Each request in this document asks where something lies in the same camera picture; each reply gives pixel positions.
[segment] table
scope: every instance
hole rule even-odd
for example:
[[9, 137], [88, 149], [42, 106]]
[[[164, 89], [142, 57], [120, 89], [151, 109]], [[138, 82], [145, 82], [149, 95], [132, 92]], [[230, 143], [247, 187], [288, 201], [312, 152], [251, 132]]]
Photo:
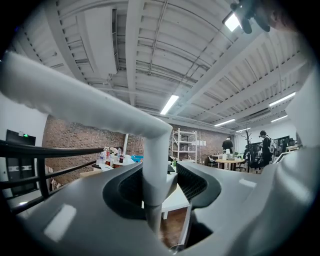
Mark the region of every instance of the table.
[[[167, 174], [166, 180], [170, 180], [174, 178], [174, 174]], [[183, 193], [182, 189], [180, 188], [179, 184], [176, 185], [175, 191], [169, 195], [164, 202], [162, 203], [161, 212], [162, 212], [162, 218], [164, 220], [168, 217], [168, 212], [178, 210], [181, 208], [188, 207], [189, 201], [186, 198], [185, 194]]]
[[236, 170], [236, 165], [243, 163], [245, 160], [244, 159], [239, 159], [239, 160], [223, 160], [223, 159], [217, 159], [215, 160], [217, 163], [222, 164], [222, 169], [225, 168], [225, 164], [230, 164], [231, 170], [235, 171]]
[[298, 150], [299, 147], [298, 147], [298, 145], [293, 145], [293, 146], [287, 146], [285, 149], [287, 152], [291, 152], [291, 151]]

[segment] white wall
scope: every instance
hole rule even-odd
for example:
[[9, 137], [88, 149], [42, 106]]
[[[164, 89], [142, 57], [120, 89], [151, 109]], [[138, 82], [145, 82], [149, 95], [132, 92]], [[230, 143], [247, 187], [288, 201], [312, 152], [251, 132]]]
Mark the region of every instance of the white wall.
[[[269, 135], [272, 139], [277, 139], [285, 136], [290, 136], [296, 140], [296, 128], [293, 123], [289, 119], [279, 120], [275, 123], [255, 127], [249, 130], [251, 143], [262, 142], [262, 138], [259, 138], [260, 132], [264, 130], [267, 135]], [[236, 151], [239, 153], [243, 153], [246, 149], [247, 141], [243, 136], [246, 136], [246, 133], [243, 131], [242, 133], [236, 133]]]
[[[47, 114], [36, 109], [17, 104], [0, 93], [0, 140], [6, 140], [7, 130], [22, 131], [35, 137], [35, 145], [42, 146]], [[0, 180], [7, 181], [6, 159], [0, 157]], [[4, 191], [6, 197], [12, 196], [11, 190]]]

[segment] door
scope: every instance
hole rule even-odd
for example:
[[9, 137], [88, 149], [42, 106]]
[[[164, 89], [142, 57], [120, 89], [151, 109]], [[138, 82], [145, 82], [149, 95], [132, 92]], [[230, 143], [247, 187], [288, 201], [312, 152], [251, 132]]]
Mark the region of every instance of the door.
[[[19, 136], [18, 132], [7, 130], [6, 141], [22, 145], [34, 146], [36, 144], [36, 137], [24, 134]], [[33, 158], [6, 158], [6, 170], [9, 181], [17, 181], [24, 178], [34, 177], [35, 160]], [[11, 188], [12, 196], [21, 196], [32, 192], [37, 188], [37, 183], [29, 183], [21, 186]]]

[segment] wooden floor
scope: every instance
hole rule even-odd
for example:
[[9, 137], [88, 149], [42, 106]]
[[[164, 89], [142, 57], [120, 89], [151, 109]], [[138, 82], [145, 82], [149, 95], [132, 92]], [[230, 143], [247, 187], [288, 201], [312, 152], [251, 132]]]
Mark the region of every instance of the wooden floor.
[[176, 245], [184, 226], [187, 208], [169, 211], [167, 219], [161, 219], [160, 240], [168, 247]]

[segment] fluorescent light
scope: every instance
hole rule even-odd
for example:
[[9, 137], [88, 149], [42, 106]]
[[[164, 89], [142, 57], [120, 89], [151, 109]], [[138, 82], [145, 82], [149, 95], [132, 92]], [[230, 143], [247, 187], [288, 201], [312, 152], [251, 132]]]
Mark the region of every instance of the fluorescent light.
[[251, 129], [251, 128], [242, 129], [242, 130], [237, 130], [236, 133], [240, 133], [240, 132], [242, 132], [242, 131], [249, 130], [249, 129]]
[[176, 95], [172, 95], [170, 97], [170, 99], [168, 100], [168, 102], [165, 104], [164, 108], [161, 111], [161, 115], [165, 115], [169, 109], [173, 106], [173, 104], [175, 104], [175, 102], [177, 101], [177, 99], [179, 98], [179, 96]]
[[270, 103], [270, 104], [269, 104], [269, 107], [271, 107], [271, 106], [273, 106], [273, 105], [276, 105], [276, 104], [278, 104], [278, 103], [280, 103], [280, 102], [283, 102], [283, 101], [285, 101], [286, 99], [289, 99], [289, 98], [291, 98], [291, 97], [293, 97], [293, 96], [295, 96], [295, 95], [296, 95], [296, 93], [293, 92], [293, 93], [289, 94], [288, 96], [285, 96], [285, 97], [283, 97], [283, 98], [281, 98], [281, 99], [279, 99], [279, 100], [277, 100], [277, 101], [275, 101], [275, 102]]
[[236, 119], [231, 119], [231, 120], [229, 120], [229, 121], [225, 121], [225, 122], [222, 122], [222, 123], [218, 123], [218, 124], [216, 124], [215, 126], [222, 126], [222, 125], [224, 125], [224, 124], [227, 124], [227, 123], [230, 123], [230, 122], [233, 122], [233, 121], [236, 121]]
[[224, 23], [230, 31], [234, 31], [238, 26], [240, 26], [239, 20], [235, 14], [232, 14]]
[[278, 118], [278, 119], [272, 120], [271, 123], [273, 123], [273, 122], [275, 122], [275, 121], [278, 121], [278, 120], [280, 120], [280, 119], [282, 119], [282, 118], [286, 118], [287, 116], [288, 116], [288, 115], [285, 115], [285, 116], [280, 117], [280, 118]]

